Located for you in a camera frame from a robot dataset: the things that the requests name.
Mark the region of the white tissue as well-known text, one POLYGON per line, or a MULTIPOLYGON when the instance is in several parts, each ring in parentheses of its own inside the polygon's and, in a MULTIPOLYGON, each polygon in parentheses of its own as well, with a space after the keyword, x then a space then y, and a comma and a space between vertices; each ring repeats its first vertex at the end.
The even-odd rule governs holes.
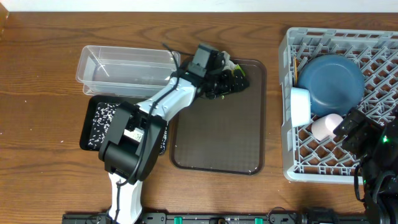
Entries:
POLYGON ((230 71, 233 73, 238 68, 238 65, 231 61, 231 56, 229 53, 226 51, 222 51, 221 53, 223 54, 224 58, 223 71, 230 71))

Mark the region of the yellow green snack wrapper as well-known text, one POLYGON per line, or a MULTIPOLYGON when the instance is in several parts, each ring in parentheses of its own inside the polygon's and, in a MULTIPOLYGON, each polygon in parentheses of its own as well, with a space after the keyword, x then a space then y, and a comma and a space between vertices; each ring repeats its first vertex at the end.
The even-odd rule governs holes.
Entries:
POLYGON ((235 65, 234 72, 240 72, 242 74, 242 76, 244 76, 244 77, 246 76, 244 70, 240 67, 239 64, 235 65))

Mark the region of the pink cup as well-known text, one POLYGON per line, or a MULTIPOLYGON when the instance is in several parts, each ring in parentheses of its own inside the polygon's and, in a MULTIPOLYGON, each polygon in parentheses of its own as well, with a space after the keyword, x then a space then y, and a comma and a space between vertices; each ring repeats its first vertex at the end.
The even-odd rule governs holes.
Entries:
POLYGON ((313 136, 321 141, 327 137, 335 138, 334 129, 343 121, 338 114, 329 114, 317 119, 312 123, 311 132, 313 136))

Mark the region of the blue plate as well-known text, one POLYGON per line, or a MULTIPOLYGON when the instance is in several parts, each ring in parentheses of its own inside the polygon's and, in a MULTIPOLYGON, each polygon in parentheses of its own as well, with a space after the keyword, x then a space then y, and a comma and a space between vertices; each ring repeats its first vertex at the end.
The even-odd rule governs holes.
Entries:
POLYGON ((309 91, 311 112, 319 117, 344 116, 364 97, 364 75, 342 55, 323 55, 311 60, 298 75, 297 86, 309 91))

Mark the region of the light blue rice bowl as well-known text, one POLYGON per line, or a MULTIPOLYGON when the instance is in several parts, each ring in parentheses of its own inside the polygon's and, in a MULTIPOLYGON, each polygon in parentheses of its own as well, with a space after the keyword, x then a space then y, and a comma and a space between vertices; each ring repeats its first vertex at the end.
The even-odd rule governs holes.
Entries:
POLYGON ((303 88, 293 87, 290 92, 290 109, 292 127, 296 128, 310 123, 310 92, 303 88))

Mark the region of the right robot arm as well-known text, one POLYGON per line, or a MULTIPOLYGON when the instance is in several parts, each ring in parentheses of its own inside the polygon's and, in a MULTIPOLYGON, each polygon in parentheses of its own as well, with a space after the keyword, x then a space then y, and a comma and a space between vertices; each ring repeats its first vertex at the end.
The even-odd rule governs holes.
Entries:
POLYGON ((381 126, 352 108, 333 133, 359 159, 354 192, 369 223, 397 223, 397 118, 381 126))

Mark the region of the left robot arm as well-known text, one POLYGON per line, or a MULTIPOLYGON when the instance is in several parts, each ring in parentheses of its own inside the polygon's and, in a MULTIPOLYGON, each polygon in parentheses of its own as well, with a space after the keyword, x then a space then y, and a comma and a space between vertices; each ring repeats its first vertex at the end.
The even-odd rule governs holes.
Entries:
POLYGON ((198 97, 213 100, 249 86, 245 72, 226 59, 178 67, 166 86, 135 105, 121 103, 100 147, 112 185, 108 216, 113 223, 135 223, 142 213, 143 181, 159 156, 157 150, 168 122, 198 97))

